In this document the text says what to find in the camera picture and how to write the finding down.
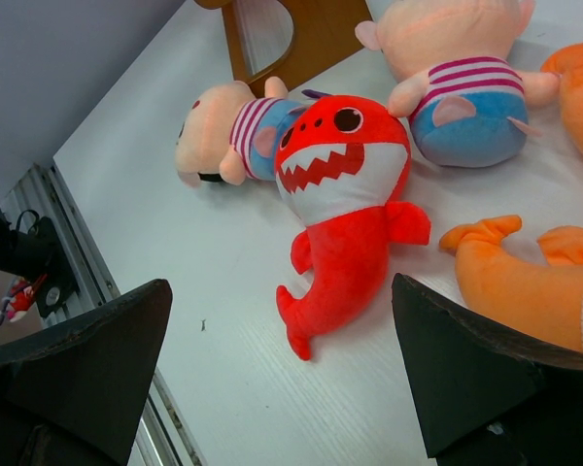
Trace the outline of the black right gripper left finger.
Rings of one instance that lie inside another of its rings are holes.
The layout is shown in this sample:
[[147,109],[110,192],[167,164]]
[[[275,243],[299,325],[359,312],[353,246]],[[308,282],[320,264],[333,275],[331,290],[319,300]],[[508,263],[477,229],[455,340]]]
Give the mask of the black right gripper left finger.
[[124,465],[172,303],[152,280],[0,346],[0,465]]

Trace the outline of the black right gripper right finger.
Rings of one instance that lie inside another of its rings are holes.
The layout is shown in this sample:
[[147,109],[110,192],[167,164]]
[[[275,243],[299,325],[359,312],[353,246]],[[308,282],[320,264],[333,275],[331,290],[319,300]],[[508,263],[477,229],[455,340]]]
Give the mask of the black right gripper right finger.
[[583,465],[583,353],[544,343],[413,278],[394,326],[428,457],[440,465]]

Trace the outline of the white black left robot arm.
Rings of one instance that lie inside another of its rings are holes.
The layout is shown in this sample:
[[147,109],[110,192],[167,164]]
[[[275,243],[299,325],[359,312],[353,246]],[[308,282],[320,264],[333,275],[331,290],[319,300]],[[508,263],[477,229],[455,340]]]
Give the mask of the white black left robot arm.
[[15,225],[0,209],[0,271],[16,278],[1,305],[0,326],[23,304],[36,304],[46,318],[78,288],[54,223],[33,209],[21,212]]

